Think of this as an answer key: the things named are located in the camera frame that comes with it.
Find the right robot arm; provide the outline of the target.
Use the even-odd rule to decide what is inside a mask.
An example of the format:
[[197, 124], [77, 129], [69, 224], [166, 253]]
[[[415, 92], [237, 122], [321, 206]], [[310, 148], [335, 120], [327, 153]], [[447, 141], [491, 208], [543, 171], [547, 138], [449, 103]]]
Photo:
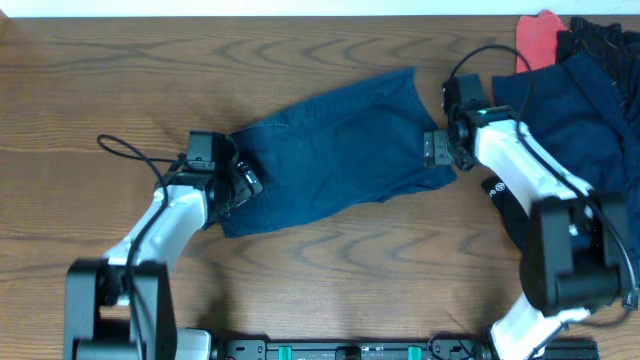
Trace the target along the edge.
[[427, 167], [483, 165], [525, 211], [522, 293], [489, 329], [480, 359], [534, 359], [561, 331], [634, 297], [626, 202], [597, 192], [555, 160], [508, 106], [452, 105], [448, 127], [424, 135]]

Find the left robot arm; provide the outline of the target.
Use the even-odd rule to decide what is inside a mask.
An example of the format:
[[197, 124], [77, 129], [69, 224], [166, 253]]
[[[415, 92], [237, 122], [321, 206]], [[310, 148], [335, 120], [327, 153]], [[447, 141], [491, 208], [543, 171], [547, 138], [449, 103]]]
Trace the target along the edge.
[[193, 131], [186, 153], [156, 171], [152, 202], [102, 257], [78, 259], [65, 283], [63, 356], [220, 359], [209, 331], [176, 324], [169, 273], [199, 231], [263, 190], [227, 135]]

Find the dark blue denim shorts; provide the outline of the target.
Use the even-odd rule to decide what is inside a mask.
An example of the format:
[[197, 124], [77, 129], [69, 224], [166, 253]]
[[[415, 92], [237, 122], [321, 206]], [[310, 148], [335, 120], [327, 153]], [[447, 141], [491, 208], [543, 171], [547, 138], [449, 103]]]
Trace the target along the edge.
[[233, 133], [263, 190], [220, 222], [228, 238], [330, 217], [353, 205], [441, 189], [424, 134], [436, 124], [405, 68], [312, 97]]

